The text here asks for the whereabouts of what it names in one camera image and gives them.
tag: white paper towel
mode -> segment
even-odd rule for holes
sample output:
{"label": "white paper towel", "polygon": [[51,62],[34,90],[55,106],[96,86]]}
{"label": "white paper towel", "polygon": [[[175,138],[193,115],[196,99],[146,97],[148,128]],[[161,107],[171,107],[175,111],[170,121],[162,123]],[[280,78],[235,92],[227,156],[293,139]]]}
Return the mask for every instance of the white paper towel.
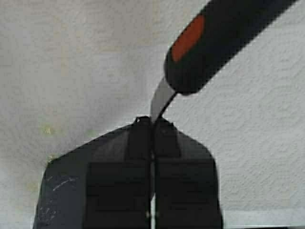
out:
{"label": "white paper towel", "polygon": [[[207,0],[0,0],[0,229],[28,229],[50,157],[149,114]],[[226,228],[305,225],[305,2],[165,118],[217,160]]]}

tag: rubber grip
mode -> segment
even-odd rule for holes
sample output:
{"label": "rubber grip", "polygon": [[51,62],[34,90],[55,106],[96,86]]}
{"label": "rubber grip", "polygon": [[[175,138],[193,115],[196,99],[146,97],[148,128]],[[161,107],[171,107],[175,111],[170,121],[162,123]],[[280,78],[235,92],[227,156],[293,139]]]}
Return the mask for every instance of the rubber grip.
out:
{"label": "rubber grip", "polygon": [[297,0],[211,0],[168,50],[167,83],[189,95]]}

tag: orange grip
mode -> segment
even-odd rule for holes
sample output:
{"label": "orange grip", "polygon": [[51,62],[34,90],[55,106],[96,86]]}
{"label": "orange grip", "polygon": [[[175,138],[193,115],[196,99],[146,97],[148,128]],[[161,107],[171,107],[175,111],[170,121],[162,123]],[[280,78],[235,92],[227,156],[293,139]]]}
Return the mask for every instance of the orange grip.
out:
{"label": "orange grip", "polygon": [[198,15],[173,44],[172,58],[179,61],[200,39],[204,29],[204,16]]}

